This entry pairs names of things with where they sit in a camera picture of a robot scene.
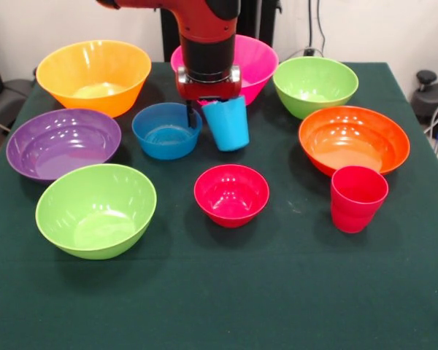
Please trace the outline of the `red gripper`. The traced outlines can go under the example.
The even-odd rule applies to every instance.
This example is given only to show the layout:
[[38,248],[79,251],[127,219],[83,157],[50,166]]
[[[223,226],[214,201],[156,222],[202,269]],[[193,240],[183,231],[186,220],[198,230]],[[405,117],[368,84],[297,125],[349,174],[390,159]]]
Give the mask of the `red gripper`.
[[242,75],[239,66],[232,66],[229,77],[217,82],[199,82],[189,77],[184,66],[175,72],[176,86],[180,96],[185,99],[188,127],[196,128],[195,109],[192,101],[199,100],[200,106],[220,103],[239,96]]

